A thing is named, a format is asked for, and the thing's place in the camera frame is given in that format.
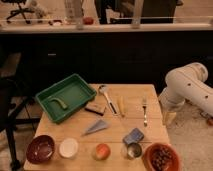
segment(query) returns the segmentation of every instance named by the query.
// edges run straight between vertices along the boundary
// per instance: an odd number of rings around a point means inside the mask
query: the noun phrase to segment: utensil
[[[120,115],[122,117],[125,117],[125,108],[124,108],[124,99],[122,96],[120,96],[118,99],[117,99],[117,103],[118,103],[118,108],[119,108],[119,111],[120,111]]]
[[[142,107],[143,107],[143,112],[144,112],[144,126],[147,127],[147,125],[148,125],[147,115],[146,115],[147,100],[145,97],[142,99]]]
[[[26,157],[32,164],[40,164],[50,160],[55,151],[54,140],[48,135],[40,135],[27,147]]]
[[[109,96],[107,94],[107,89],[108,89],[107,86],[104,85],[104,84],[100,85],[99,88],[98,88],[99,92],[105,96],[105,98],[106,98],[106,100],[107,100],[107,102],[109,104],[109,107],[112,110],[112,112],[114,114],[117,114],[117,112],[115,110],[115,107],[114,107],[112,101],[110,100],[110,98],[109,98]]]

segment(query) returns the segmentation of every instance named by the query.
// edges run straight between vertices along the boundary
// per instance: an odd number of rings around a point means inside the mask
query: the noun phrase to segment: silver spoon
[[[107,100],[107,102],[108,102],[108,104],[109,104],[110,109],[112,110],[112,112],[113,112],[114,114],[117,114],[117,112],[116,112],[116,110],[115,110],[115,107],[114,107],[112,101],[110,100],[110,98],[109,98],[109,96],[108,96],[108,94],[107,94],[107,89],[108,89],[107,86],[104,85],[104,84],[100,85],[99,88],[98,88],[99,92],[100,92],[101,94],[103,94],[104,97],[106,98],[106,100]]]

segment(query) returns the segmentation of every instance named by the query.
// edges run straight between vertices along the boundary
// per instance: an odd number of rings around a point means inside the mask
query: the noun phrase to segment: brown bowl
[[[148,171],[180,171],[178,154],[168,144],[154,143],[150,145],[142,159]]]
[[[26,157],[32,164],[40,164],[48,161],[55,149],[54,140],[48,135],[40,135],[28,145]]]

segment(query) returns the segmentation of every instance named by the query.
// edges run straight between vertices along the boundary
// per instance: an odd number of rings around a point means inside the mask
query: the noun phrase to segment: small container
[[[129,145],[123,146],[121,153],[124,158],[132,160],[142,155],[142,148],[140,144],[133,142]]]

